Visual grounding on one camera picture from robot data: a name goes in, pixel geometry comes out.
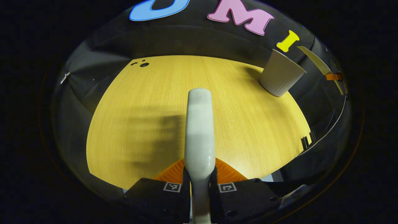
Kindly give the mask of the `black backdrop cloth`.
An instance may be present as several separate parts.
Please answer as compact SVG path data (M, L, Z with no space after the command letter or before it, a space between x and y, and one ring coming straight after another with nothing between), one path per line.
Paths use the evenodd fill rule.
M62 72L70 72L64 84L54 89L51 105L54 136L65 164L76 178L111 198L120 187L105 183L89 173L85 146L89 124L101 97L129 59L149 56L209 56L263 67L276 47L276 41L288 28L297 31L299 42L319 56L333 72L339 64L326 46L307 28L276 9L255 0L242 0L249 10L261 9L275 18L260 37L242 25L222 25L206 19L220 0L190 0L187 7L174 15L137 22L128 19L131 8L90 34L68 57ZM289 92L303 110L315 134L309 155L293 159L274 172L277 182L295 180L321 172L331 164L332 147L322 149L326 136L345 133L341 116L350 115L350 106L337 88L327 84L321 72L303 53L287 53L307 74Z

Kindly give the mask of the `small white broom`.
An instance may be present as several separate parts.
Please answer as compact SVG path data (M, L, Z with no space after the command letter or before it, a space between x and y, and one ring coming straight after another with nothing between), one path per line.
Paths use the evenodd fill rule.
M188 92L184 160L192 188L193 224L211 224L209 187L215 168L215 131L212 95L205 88Z

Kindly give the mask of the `white ribbed garbage bin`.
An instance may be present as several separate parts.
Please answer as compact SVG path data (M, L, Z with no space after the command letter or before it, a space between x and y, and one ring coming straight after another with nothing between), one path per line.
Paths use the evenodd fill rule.
M261 75L261 86L275 97L283 96L307 71L273 49Z

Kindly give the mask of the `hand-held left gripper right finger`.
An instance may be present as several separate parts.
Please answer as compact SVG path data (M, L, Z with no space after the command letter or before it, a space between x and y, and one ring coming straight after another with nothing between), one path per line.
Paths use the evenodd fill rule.
M259 178L248 179L216 158L210 176L210 219L216 224L243 224L281 204L279 197Z

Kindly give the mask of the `white dustpan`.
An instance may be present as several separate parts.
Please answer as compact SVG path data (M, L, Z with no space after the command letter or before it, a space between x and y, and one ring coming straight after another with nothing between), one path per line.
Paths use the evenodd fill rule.
M297 46L297 48L300 49L314 63L314 65L320 70L320 72L324 75L324 77L326 77L326 74L333 73L330 70L330 68L324 63L324 61L322 61L316 54L311 52L309 49L307 49L304 46ZM345 85L343 76L342 76L341 82L343 82L345 90L343 90L343 88L340 86L339 81L334 81L338 90L340 91L340 94L346 95L347 89L346 89L346 85Z

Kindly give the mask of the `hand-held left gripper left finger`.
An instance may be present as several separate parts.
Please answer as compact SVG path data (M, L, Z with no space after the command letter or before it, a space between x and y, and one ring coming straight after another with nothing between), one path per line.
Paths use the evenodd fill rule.
M183 159L153 179L141 178L125 192L125 204L153 224L188 224L191 183Z

